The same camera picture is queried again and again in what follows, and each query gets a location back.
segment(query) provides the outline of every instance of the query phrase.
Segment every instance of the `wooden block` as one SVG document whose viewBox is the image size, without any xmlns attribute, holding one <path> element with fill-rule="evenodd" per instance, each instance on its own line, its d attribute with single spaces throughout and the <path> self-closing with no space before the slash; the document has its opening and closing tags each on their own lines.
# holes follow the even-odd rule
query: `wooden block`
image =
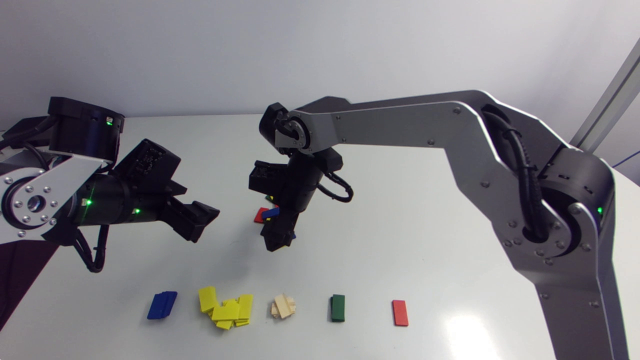
<svg viewBox="0 0 640 360">
<path fill-rule="evenodd" d="M 238 304 L 240 305 L 240 313 L 238 314 L 238 318 L 249 320 L 249 318 L 251 318 L 251 308 L 253 306 L 253 295 L 240 295 L 240 297 L 238 298 Z"/>
<path fill-rule="evenodd" d="M 276 319 L 280 317 L 280 313 L 278 313 L 278 308 L 276 307 L 275 302 L 271 303 L 271 315 Z"/>
<path fill-rule="evenodd" d="M 213 286 L 207 286 L 198 290 L 198 296 L 200 297 L 200 311 L 208 313 L 213 310 L 214 307 L 219 306 L 216 299 L 216 288 Z"/>
<path fill-rule="evenodd" d="M 235 299 L 225 301 L 225 305 L 216 306 L 213 308 L 211 314 L 211 320 L 213 321 L 225 321 L 225 320 L 238 320 L 238 314 L 240 313 L 240 305 Z"/>
<path fill-rule="evenodd" d="M 396 326 L 409 326 L 409 318 L 406 315 L 406 303 L 404 300 L 393 300 L 394 321 Z"/>
<path fill-rule="evenodd" d="M 267 210 L 268 210 L 268 208 L 260 208 L 258 210 L 258 213 L 256 214 L 255 218 L 253 219 L 253 222 L 257 222 L 259 224 L 263 224 L 264 221 L 262 219 L 262 213 L 267 211 Z"/>
<path fill-rule="evenodd" d="M 289 307 L 289 304 L 287 303 L 287 298 L 284 294 L 280 294 L 276 296 L 275 303 L 281 318 L 284 319 L 293 314 L 291 312 L 291 308 Z"/>
<path fill-rule="evenodd" d="M 217 327 L 219 327 L 220 329 L 225 329 L 225 330 L 231 329 L 231 326 L 233 326 L 233 324 L 234 324 L 233 320 L 225 320 L 225 321 L 216 322 L 216 326 Z"/>
<path fill-rule="evenodd" d="M 292 313 L 296 313 L 296 301 L 293 300 L 292 297 L 287 297 L 287 304 L 289 304 L 289 309 L 291 309 Z"/>
<path fill-rule="evenodd" d="M 344 322 L 344 295 L 333 294 L 331 297 L 331 321 Z"/>
</svg>

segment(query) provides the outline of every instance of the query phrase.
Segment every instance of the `metal frame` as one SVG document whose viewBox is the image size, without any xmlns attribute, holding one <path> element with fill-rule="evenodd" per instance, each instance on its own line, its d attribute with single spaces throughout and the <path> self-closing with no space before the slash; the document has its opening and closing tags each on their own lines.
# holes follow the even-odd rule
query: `metal frame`
<svg viewBox="0 0 640 360">
<path fill-rule="evenodd" d="M 579 150 L 538 119 L 483 92 L 347 105 L 334 101 L 333 108 L 323 108 L 330 103 L 321 99 L 290 111 L 285 126 L 298 140 L 276 132 L 276 147 L 305 154 L 338 143 L 443 148 L 458 188 L 492 221 L 514 268 L 535 284 L 557 358 L 628 360 L 611 262 L 614 211 L 605 214 L 599 227 L 579 202 L 562 209 L 582 231 L 579 248 L 569 250 L 564 246 L 572 238 L 568 224 L 543 201 L 550 237 L 545 243 L 524 239 L 518 179 L 498 155 L 479 112 L 491 104 L 507 114 L 524 140 L 531 140 L 529 154 L 536 164 L 549 163 L 560 149 Z"/>
<path fill-rule="evenodd" d="M 591 110 L 571 145 L 593 153 L 640 92 L 640 39 Z"/>
</svg>

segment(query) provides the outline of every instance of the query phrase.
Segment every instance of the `white wall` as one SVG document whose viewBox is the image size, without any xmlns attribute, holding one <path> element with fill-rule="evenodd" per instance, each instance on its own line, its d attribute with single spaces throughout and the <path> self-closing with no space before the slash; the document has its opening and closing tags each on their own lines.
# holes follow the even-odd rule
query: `white wall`
<svg viewBox="0 0 640 360">
<path fill-rule="evenodd" d="M 638 18 L 637 0 L 2 0 L 0 126 L 52 95 L 151 116 L 480 88 L 570 139 Z"/>
</svg>

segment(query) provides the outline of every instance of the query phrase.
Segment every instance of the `pile of yellow blocks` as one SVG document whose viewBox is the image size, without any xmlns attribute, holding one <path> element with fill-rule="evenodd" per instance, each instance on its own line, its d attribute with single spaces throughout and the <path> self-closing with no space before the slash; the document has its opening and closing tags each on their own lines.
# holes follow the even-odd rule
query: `pile of yellow blocks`
<svg viewBox="0 0 640 360">
<path fill-rule="evenodd" d="M 209 315 L 216 326 L 229 330 L 236 327 L 249 325 L 253 295 L 240 295 L 237 299 L 228 299 L 222 302 L 222 306 L 216 298 L 216 288 L 207 286 L 198 290 L 200 296 L 200 311 Z"/>
</svg>

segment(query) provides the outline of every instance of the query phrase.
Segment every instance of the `screw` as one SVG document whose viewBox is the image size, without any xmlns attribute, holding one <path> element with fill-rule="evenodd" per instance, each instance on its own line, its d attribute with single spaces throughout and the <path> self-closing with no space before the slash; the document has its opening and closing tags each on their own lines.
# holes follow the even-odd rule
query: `screw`
<svg viewBox="0 0 640 360">
<path fill-rule="evenodd" d="M 582 213 L 582 209 L 580 209 L 580 206 L 578 206 L 578 205 L 571 205 L 569 207 L 569 212 L 574 214 L 574 215 L 578 215 L 578 214 Z"/>
</svg>

